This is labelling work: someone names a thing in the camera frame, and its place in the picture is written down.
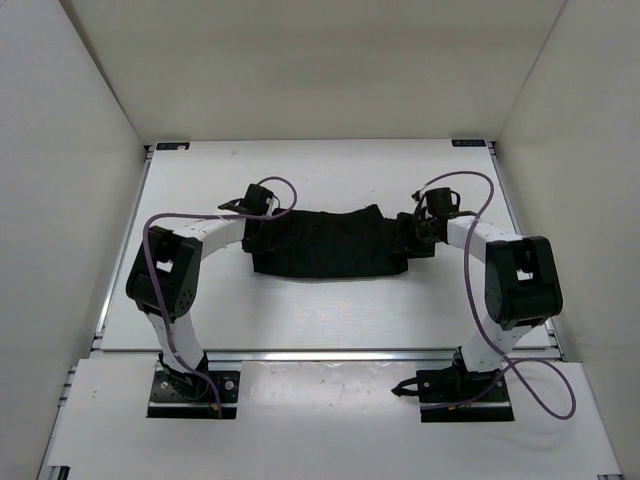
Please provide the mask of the black pleated skirt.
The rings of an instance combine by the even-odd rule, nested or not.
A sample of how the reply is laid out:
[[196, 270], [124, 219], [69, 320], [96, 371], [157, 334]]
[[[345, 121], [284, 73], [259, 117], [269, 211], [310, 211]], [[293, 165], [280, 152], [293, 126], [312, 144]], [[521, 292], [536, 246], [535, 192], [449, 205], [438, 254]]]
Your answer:
[[376, 204], [349, 213], [293, 210], [279, 221], [274, 250], [252, 255], [256, 273], [289, 279], [396, 276], [408, 258], [395, 251], [395, 221]]

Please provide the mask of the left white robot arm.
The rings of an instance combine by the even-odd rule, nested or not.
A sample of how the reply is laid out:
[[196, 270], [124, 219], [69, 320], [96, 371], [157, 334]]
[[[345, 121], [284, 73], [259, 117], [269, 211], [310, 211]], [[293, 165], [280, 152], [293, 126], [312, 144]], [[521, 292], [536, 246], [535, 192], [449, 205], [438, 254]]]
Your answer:
[[261, 181], [212, 214], [161, 213], [143, 226], [125, 293], [151, 323], [161, 348], [160, 363], [185, 397], [197, 398], [209, 385], [208, 361], [190, 316], [201, 263], [240, 242], [249, 223], [276, 218], [277, 204], [276, 195]]

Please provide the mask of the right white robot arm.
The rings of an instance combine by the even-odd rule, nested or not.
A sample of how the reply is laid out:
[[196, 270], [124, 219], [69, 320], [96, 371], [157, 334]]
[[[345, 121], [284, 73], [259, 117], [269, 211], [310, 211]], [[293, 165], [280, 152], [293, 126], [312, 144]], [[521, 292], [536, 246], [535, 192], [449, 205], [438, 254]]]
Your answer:
[[552, 248], [542, 236], [524, 237], [460, 209], [460, 194], [448, 187], [417, 191], [413, 213], [397, 215], [397, 244], [409, 258], [431, 258], [444, 243], [463, 251], [463, 266], [484, 265], [486, 316], [460, 349], [463, 366], [448, 376], [449, 391], [471, 400], [484, 388], [486, 372], [502, 367], [518, 341], [560, 313], [563, 298]]

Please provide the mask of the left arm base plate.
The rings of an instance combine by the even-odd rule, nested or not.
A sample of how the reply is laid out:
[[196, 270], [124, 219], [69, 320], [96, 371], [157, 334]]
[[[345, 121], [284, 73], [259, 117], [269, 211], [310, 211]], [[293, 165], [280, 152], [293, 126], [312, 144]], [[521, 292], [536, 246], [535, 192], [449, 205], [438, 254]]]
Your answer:
[[220, 397], [215, 402], [207, 382], [197, 390], [179, 386], [174, 388], [169, 376], [157, 368], [150, 389], [147, 417], [155, 419], [234, 420], [237, 415], [241, 372], [237, 370], [210, 370]]

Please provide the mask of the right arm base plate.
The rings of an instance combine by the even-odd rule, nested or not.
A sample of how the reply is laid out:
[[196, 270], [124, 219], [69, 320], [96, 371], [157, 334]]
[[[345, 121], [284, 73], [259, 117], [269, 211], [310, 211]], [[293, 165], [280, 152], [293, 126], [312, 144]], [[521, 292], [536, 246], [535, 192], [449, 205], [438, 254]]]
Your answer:
[[498, 371], [469, 373], [462, 367], [417, 370], [391, 392], [417, 397], [422, 423], [492, 423], [515, 419], [508, 387]]

